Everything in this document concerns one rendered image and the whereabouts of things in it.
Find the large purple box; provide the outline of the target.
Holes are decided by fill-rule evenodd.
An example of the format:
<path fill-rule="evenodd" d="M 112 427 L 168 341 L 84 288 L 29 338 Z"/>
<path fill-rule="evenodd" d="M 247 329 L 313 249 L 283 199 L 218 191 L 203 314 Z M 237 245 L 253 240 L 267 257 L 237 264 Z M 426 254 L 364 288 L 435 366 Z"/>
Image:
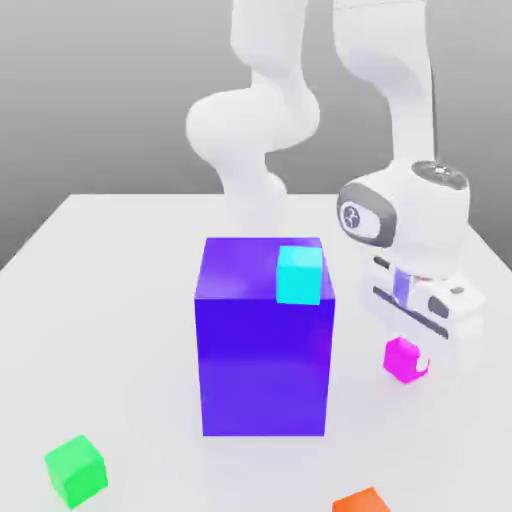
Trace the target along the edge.
<path fill-rule="evenodd" d="M 207 238 L 194 296 L 202 431 L 206 436 L 325 432 L 336 297 L 318 267 L 316 305 L 277 300 L 283 247 L 317 237 Z"/>

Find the small magenta cube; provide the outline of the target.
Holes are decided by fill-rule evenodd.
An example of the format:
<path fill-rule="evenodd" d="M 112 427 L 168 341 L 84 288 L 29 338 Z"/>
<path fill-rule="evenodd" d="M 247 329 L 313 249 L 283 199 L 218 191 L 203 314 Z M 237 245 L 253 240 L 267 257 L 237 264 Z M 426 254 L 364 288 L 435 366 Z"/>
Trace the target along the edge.
<path fill-rule="evenodd" d="M 416 361 L 421 353 L 418 345 L 404 337 L 395 337 L 386 344 L 383 368 L 402 384 L 410 384 L 428 374 L 416 376 Z"/>

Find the small green cube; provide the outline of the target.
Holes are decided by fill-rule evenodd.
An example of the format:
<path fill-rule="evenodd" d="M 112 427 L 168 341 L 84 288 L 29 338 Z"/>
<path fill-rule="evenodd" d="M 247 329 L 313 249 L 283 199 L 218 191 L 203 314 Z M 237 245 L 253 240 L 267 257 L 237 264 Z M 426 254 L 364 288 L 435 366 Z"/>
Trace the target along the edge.
<path fill-rule="evenodd" d="M 103 455 L 83 434 L 48 452 L 44 463 L 52 487 L 69 510 L 109 484 Z"/>

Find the small orange cube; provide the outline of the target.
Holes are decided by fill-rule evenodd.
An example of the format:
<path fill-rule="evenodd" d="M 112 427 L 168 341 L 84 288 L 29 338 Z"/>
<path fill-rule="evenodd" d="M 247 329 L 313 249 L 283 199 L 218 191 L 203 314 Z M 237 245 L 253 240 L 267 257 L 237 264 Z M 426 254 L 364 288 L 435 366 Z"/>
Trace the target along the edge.
<path fill-rule="evenodd" d="M 332 512 L 391 512 L 374 487 L 368 487 L 332 504 Z"/>

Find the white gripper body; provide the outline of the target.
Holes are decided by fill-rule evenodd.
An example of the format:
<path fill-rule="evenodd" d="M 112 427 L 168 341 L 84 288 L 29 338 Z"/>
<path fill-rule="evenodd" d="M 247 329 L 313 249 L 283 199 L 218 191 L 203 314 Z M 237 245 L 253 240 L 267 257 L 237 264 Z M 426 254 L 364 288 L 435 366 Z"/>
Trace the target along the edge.
<path fill-rule="evenodd" d="M 484 332 L 485 295 L 464 278 L 415 283 L 402 306 L 391 283 L 378 278 L 361 282 L 365 307 L 391 333 L 420 349 L 424 359 L 453 364 L 462 371 L 477 365 Z"/>

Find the small cyan cube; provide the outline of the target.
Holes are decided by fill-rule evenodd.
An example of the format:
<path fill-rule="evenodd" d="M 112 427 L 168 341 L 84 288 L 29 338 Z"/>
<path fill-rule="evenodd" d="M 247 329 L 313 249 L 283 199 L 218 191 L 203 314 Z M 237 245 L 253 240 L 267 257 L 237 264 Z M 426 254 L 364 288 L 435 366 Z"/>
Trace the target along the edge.
<path fill-rule="evenodd" d="M 283 245 L 276 270 L 276 300 L 280 304 L 319 305 L 323 274 L 320 247 Z"/>

